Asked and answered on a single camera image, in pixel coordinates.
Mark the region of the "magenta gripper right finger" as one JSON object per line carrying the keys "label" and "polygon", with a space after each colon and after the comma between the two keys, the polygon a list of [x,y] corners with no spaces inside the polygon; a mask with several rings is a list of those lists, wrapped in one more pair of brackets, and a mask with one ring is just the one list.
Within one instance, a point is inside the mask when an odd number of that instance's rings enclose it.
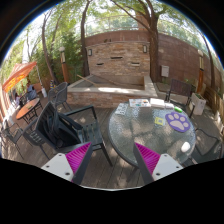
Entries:
{"label": "magenta gripper right finger", "polygon": [[133,153],[145,184],[152,183],[182,169],[168,154],[159,154],[146,146],[135,143]]}

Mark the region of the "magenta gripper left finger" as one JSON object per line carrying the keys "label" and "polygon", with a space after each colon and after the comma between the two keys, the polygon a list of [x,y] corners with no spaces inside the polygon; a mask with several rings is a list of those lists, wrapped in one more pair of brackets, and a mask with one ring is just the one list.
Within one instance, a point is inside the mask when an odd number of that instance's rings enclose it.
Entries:
{"label": "magenta gripper left finger", "polygon": [[80,185],[92,152],[91,142],[73,146],[72,151],[67,154],[56,154],[50,161],[42,166],[42,169]]}

